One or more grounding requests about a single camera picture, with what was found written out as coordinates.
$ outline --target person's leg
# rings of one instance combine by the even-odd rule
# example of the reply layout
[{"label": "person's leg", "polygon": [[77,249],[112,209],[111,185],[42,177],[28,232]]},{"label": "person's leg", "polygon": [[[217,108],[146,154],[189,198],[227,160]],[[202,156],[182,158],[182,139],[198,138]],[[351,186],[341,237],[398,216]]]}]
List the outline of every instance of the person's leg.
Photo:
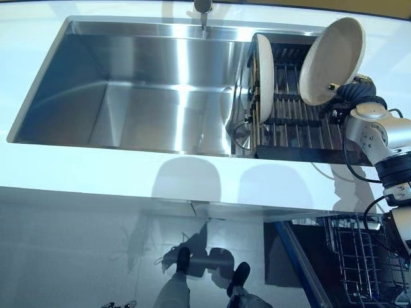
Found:
[{"label": "person's leg", "polygon": [[246,262],[241,263],[234,272],[231,283],[227,288],[227,295],[230,297],[227,308],[273,308],[260,297],[249,294],[244,289],[244,283],[249,275],[250,266]]},{"label": "person's leg", "polygon": [[172,278],[161,289],[154,308],[188,308],[190,290],[187,286],[187,270],[190,251],[183,247],[177,257],[177,270]]}]

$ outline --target white plate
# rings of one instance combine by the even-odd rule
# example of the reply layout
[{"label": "white plate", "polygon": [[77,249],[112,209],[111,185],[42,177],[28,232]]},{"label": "white plate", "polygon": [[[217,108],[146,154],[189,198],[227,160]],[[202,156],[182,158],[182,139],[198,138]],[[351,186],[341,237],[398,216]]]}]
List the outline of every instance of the white plate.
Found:
[{"label": "white plate", "polygon": [[259,67],[259,122],[264,123],[271,115],[274,100],[274,60],[270,42],[264,35],[257,34],[253,40],[256,42]]},{"label": "white plate", "polygon": [[335,95],[330,83],[352,82],[365,51],[365,33],[353,18],[331,24],[314,42],[302,64],[300,95],[309,105],[321,105]]}]

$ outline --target dish drying rack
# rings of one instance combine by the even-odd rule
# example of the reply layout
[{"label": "dish drying rack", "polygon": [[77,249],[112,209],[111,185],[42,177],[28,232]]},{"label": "dish drying rack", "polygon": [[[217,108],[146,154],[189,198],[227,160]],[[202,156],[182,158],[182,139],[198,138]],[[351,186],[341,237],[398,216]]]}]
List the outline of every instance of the dish drying rack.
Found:
[{"label": "dish drying rack", "polygon": [[[254,61],[249,58],[247,67],[251,70],[251,77],[247,93],[247,129],[250,140],[248,149],[238,146],[237,142],[232,154],[263,159],[344,164],[341,125],[330,123],[330,112],[325,111],[325,106],[309,106],[300,97],[299,75],[310,45],[271,43],[271,47],[274,59],[271,116],[263,124],[259,123],[259,102],[256,102],[259,98],[259,84],[258,79],[253,78],[258,74],[253,72]],[[241,100],[239,96],[234,97],[234,106],[236,100]],[[237,128],[238,126],[232,133],[232,138],[236,140]],[[370,165],[366,156],[354,144],[348,142],[347,149],[352,164]]]},{"label": "dish drying rack", "polygon": [[378,246],[374,237],[387,244],[381,215],[369,215],[373,235],[366,232],[359,215],[324,218],[326,239],[338,255],[341,283],[350,304],[369,307],[411,307],[409,265]]}]

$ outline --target stainless steel sink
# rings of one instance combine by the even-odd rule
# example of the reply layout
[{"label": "stainless steel sink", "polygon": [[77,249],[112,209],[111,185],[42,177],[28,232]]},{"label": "stainless steel sink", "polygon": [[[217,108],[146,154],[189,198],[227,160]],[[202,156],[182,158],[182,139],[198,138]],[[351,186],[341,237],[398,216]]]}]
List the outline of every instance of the stainless steel sink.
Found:
[{"label": "stainless steel sink", "polygon": [[68,18],[8,141],[231,155],[226,127],[252,35],[292,44],[315,38],[287,25],[144,22]]}]

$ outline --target gray pants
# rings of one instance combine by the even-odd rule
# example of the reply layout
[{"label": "gray pants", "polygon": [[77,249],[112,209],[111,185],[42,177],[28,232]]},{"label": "gray pants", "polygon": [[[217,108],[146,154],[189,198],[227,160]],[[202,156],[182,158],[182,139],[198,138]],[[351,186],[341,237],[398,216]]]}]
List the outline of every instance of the gray pants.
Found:
[{"label": "gray pants", "polygon": [[189,308],[190,290],[187,286],[187,276],[176,273],[162,287],[154,308]]},{"label": "gray pants", "polygon": [[[234,297],[240,296],[240,308],[272,308],[260,297],[249,294],[243,287],[236,286],[232,290],[232,296],[228,307]],[[176,273],[161,289],[154,308],[189,308],[190,290],[187,286],[187,277],[183,273]]]},{"label": "gray pants", "polygon": [[239,308],[273,308],[270,304],[260,299],[260,297],[248,293],[246,289],[240,286],[234,286],[232,289],[232,296],[227,308],[230,307],[235,296],[240,297]]}]

